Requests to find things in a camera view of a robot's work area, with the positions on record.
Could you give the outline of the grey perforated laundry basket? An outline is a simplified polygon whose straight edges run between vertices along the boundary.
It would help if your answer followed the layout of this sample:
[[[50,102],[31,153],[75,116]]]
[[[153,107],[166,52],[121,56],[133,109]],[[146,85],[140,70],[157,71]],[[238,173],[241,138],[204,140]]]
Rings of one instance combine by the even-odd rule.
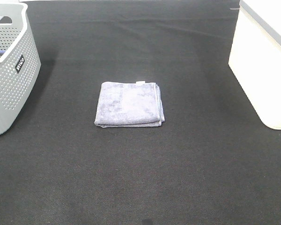
[[[13,124],[36,82],[41,67],[25,3],[0,3],[0,135]]]

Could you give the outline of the black table mat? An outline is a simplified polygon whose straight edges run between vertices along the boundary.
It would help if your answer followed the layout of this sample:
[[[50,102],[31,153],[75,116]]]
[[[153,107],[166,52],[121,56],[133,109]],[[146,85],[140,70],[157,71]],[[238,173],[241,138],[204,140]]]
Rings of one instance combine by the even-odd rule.
[[[42,63],[0,136],[0,225],[281,225],[281,130],[228,66],[237,0],[29,1]],[[94,124],[155,82],[161,127]]]

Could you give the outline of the white storage bin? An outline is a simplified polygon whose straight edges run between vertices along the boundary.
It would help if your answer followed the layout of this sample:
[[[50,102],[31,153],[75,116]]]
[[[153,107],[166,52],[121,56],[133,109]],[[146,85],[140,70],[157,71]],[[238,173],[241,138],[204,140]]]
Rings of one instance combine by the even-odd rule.
[[[228,61],[260,120],[281,130],[281,0],[242,0]]]

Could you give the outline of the lavender towel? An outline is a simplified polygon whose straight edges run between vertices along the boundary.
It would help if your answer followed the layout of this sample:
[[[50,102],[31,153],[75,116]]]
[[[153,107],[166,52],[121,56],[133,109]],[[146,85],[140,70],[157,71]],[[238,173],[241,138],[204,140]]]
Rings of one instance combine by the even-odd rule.
[[[102,128],[159,127],[165,122],[157,83],[104,82],[94,124]]]

